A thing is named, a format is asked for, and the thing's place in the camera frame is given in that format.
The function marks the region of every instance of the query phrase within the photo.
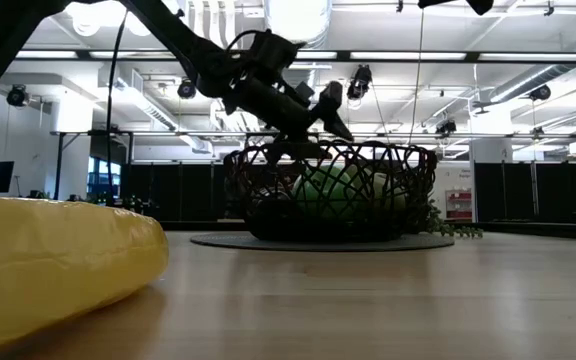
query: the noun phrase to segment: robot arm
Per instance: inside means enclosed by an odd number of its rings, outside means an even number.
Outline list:
[[[39,23],[72,1],[0,0],[0,77]],[[93,4],[101,0],[75,1]],[[334,116],[339,106],[327,107],[331,113],[322,112],[321,107],[312,112],[310,101],[281,78],[299,45],[270,31],[254,31],[251,49],[234,53],[195,35],[160,0],[119,1],[179,60],[197,89],[205,96],[222,98],[228,112],[248,111],[291,141],[306,141],[310,125],[325,118],[333,133],[352,140],[341,119]]]

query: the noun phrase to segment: round mat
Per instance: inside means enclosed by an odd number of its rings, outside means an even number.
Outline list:
[[[360,251],[401,251],[433,249],[455,244],[452,237],[432,234],[409,235],[391,241],[379,242],[285,242],[264,241],[250,233],[215,233],[193,236],[190,241],[205,246],[217,246],[234,249],[272,250],[272,251],[324,251],[324,252],[360,252]]]

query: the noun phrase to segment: yellow inflatable object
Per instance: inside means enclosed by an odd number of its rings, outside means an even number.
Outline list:
[[[151,218],[0,198],[0,346],[125,298],[167,264],[166,236]]]

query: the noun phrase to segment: black woven basket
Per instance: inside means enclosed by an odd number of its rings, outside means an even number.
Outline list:
[[[381,241],[425,228],[437,157],[416,146],[322,141],[252,146],[225,163],[231,205],[257,238]]]

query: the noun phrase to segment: green plant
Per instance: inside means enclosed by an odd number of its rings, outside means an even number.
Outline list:
[[[455,228],[452,225],[444,223],[444,221],[439,218],[439,214],[441,214],[441,210],[439,210],[435,205],[435,200],[430,199],[428,201],[428,219],[426,225],[426,231],[429,233],[440,233],[441,236],[445,236],[446,234],[450,236],[455,236],[458,234],[459,237],[470,237],[475,238],[484,237],[484,232],[481,229],[476,229],[472,227],[458,227]]]

